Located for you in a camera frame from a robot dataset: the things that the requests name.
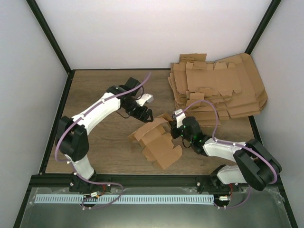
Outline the brown cardboard box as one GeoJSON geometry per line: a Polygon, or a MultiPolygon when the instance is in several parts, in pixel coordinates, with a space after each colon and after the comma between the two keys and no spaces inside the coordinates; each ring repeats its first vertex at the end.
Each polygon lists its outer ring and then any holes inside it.
{"type": "Polygon", "coordinates": [[[142,147],[142,154],[155,168],[165,170],[179,160],[183,154],[182,147],[174,146],[170,132],[163,127],[172,121],[168,113],[154,118],[128,136],[130,142],[137,141],[142,147]]]}

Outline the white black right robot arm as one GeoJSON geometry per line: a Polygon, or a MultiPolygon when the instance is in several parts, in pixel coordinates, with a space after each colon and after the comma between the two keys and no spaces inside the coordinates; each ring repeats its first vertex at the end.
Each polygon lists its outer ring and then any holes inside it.
{"type": "Polygon", "coordinates": [[[172,137],[189,142],[189,147],[196,154],[236,163],[235,166],[224,165],[215,170],[211,185],[216,191],[223,191],[232,183],[246,183],[262,191],[267,185],[275,183],[282,171],[281,164],[256,139],[238,143],[213,138],[203,133],[192,116],[175,117],[169,124],[172,137]]]}

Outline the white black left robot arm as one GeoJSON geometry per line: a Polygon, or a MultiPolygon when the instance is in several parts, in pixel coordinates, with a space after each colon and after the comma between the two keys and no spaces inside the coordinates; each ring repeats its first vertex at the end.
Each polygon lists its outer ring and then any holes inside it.
{"type": "Polygon", "coordinates": [[[72,184],[77,191],[91,192],[106,186],[105,183],[97,184],[96,171],[87,156],[88,136],[100,122],[119,109],[143,123],[153,121],[152,110],[146,106],[153,101],[153,96],[144,92],[143,85],[130,77],[124,85],[109,87],[99,100],[81,113],[59,120],[54,157],[60,161],[58,153],[62,153],[63,160],[72,165],[75,172],[72,184]]]}

